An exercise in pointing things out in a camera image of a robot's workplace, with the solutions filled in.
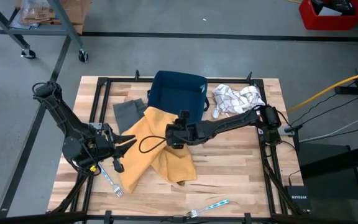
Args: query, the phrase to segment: concrete floor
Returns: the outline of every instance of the concrete floor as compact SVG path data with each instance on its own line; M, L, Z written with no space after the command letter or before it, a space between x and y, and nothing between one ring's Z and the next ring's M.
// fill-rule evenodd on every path
M10 16L13 4L0 0L5 16ZM285 0L98 0L91 5L85 30L358 37L358 26L342 32L306 30L298 4ZM8 36L0 35L0 202L38 106L30 88L50 78L64 41L64 37L25 39L38 59L20 58L20 48ZM83 41L90 54L89 63L78 61L78 47L71 44L58 78L69 106L74 104L82 75L133 76L139 69L145 75L174 70L208 77L244 77L253 71L254 77L280 79L289 108L353 76L358 67L358 44L354 43L123 37L84 37ZM351 98L336 96L306 118ZM290 121L313 104L290 113ZM300 136L304 139L330 133L356 119L358 101L306 124ZM61 132L46 114L9 216L45 212L62 141ZM319 142L357 148L358 132ZM327 202L316 203L321 210ZM340 213L344 219L358 220L354 202L330 203L332 209L323 210L327 217Z

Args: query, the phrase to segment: metal fork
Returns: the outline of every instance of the metal fork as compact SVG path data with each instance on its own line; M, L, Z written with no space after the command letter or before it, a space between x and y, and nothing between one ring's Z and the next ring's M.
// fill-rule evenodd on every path
M117 197L121 197L124 195L124 192L121 190L121 188L119 187L118 184L115 184L110 177L107 175L106 171L104 171L102 164L100 162L98 162L98 165L100 167L100 172L104 175L104 177L108 180L108 182L110 182L110 184L112 185L112 189L114 191L114 193L117 195Z
M187 218L197 217L197 216L199 216L200 213L203 212L203 211L207 211L207 210L209 210L209 209L216 208L216 207L218 207L218 206L221 206L221 205L224 205L224 204L227 204L227 203L229 203L229 199L226 199L226 200L223 200L223 201L221 201L221 202L215 203L215 204L213 204L213 205L211 205L211 206L208 206L208 207L206 207L206 208L203 208L203 209L201 209L201 210L193 209L192 211L190 211L190 212L188 212L188 213L186 214L186 217L187 217Z

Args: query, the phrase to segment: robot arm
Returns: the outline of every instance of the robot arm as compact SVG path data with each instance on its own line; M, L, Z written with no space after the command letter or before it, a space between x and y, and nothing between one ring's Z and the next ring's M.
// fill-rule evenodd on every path
M272 146L281 143L277 129L281 126L275 107L256 106L244 114L218 121L200 121L186 124L188 111L182 111L174 124L168 124L165 130L167 144L174 149L183 148L184 144L197 145L214 138L217 134L244 126L255 126L263 131L264 140Z
M65 159L77 172L91 174L90 168L98 166L98 162L112 157L117 172L124 172L119 158L136 142L135 136L118 136L108 124L102 129L82 123L62 98L62 88L54 82L37 83L33 86L34 99L38 100L52 115L57 126L65 135L62 153Z

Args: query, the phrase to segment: wooden table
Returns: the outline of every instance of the wooden table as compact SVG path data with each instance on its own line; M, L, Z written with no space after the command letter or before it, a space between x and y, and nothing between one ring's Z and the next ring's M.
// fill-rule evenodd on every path
M98 77L82 77L78 89L74 112L87 123L91 113L92 102ZM233 90L241 90L244 84L228 84ZM265 78L265 94L268 104L275 106L286 115L280 83L276 78ZM146 91L151 83L112 83L106 110L105 122L113 130L118 130L112 105L128 100L142 98L147 102ZM218 84L208 85L208 98L211 102L203 119L213 119L211 111L215 108L211 90ZM96 112L97 121L100 114L101 100ZM293 143L291 138L283 140ZM104 215L111 210L113 215L184 215L194 208L203 208L228 198L227 205L202 213L206 217L243 217L245 212L252 217L269 217L264 174L260 157L259 142L255 127L244 127L217 135L205 144L189 147L197 171L197 180L187 181L184 186L170 184L163 180L153 168L149 168L139 180L133 194L117 198L111 185L99 175L94 178L89 214ZM284 185L288 185L288 175L299 170L294 148L288 144L277 146L281 175ZM103 162L106 172L113 181L120 184L119 176L114 171L112 159ZM74 186L76 172L61 157L48 209L59 205ZM300 172L291 176L293 185L303 185ZM272 183L276 212L280 213L278 192ZM82 208L83 187L77 208Z

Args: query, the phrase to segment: red container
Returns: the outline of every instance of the red container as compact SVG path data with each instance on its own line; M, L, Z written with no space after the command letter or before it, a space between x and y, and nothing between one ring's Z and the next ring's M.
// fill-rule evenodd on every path
M303 0L299 11L306 29L311 30L349 30L358 23L358 0L350 0L355 7L353 16L318 16L316 15L311 0Z

